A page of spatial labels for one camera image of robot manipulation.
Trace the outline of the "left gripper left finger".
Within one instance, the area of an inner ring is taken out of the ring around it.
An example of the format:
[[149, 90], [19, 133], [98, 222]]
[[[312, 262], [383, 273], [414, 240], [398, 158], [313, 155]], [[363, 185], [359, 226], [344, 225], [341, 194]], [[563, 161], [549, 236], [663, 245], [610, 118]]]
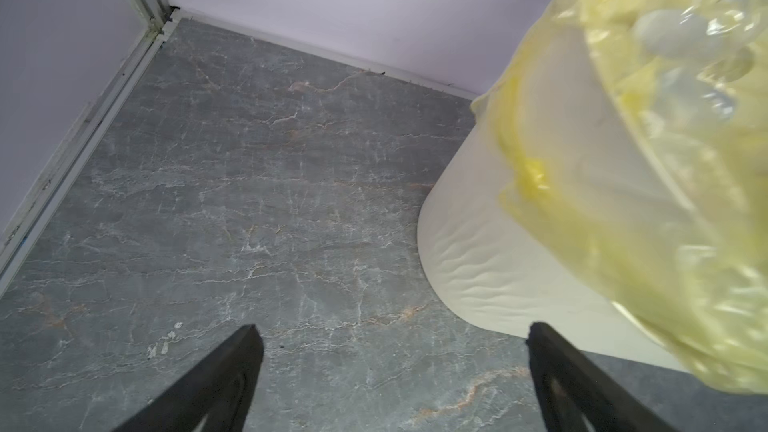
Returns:
[[253, 324], [244, 325], [118, 431], [241, 431], [264, 358]]

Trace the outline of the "Pepsi water bottle blue label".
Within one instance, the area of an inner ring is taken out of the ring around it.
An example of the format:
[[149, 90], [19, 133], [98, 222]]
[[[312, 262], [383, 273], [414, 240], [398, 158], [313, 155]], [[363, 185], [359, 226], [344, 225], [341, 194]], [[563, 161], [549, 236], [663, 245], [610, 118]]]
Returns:
[[655, 107], [678, 127], [767, 124], [767, 0], [654, 0], [633, 25], [663, 61]]

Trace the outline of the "yellow bin liner bag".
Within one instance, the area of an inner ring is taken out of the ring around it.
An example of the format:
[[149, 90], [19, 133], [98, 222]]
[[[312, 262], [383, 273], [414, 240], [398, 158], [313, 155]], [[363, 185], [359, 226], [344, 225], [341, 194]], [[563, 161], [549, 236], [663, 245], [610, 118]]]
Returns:
[[678, 127], [633, 36], [654, 0], [551, 0], [472, 109], [499, 200], [706, 385], [767, 390], [767, 124]]

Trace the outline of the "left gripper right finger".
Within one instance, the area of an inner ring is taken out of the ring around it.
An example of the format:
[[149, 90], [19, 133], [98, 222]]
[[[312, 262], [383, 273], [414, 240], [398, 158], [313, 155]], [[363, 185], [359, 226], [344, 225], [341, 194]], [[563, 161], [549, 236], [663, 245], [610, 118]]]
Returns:
[[672, 431], [553, 327], [531, 325], [529, 369], [548, 431]]

